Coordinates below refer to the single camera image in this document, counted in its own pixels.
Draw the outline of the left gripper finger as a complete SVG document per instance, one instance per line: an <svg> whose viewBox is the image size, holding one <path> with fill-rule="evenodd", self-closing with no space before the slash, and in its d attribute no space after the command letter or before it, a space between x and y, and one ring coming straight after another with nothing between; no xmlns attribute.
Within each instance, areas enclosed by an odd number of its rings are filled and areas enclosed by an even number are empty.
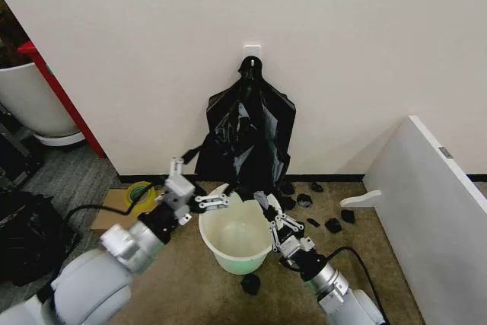
<svg viewBox="0 0 487 325"><path fill-rule="evenodd" d="M227 184L220 193L206 195L200 185L196 185L193 195L193 212L205 213L212 210L226 209L230 205L230 195L235 191L234 184Z"/></svg>
<svg viewBox="0 0 487 325"><path fill-rule="evenodd" d="M186 151L180 157L172 157L170 160L170 169L168 180L170 181L187 181L192 183L193 179L191 177L185 176L183 174L183 167L186 166L191 160L194 158L195 152L194 151Z"/></svg>

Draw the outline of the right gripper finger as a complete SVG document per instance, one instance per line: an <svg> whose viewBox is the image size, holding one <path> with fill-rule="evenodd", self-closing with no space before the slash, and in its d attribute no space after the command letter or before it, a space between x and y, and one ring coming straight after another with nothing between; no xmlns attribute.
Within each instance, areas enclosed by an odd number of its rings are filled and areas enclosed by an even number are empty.
<svg viewBox="0 0 487 325"><path fill-rule="evenodd" d="M259 203L263 215L269 223L269 231L271 234L272 251L280 252L280 239L278 219L282 214L282 209L279 203L275 204L269 201L268 196L264 192L255 192L255 200Z"/></svg>
<svg viewBox="0 0 487 325"><path fill-rule="evenodd" d="M262 200L262 209L264 217L269 223L269 227L275 228L277 231L286 227L293 233L304 233L304 225L285 214L279 202L274 197L264 197Z"/></svg>

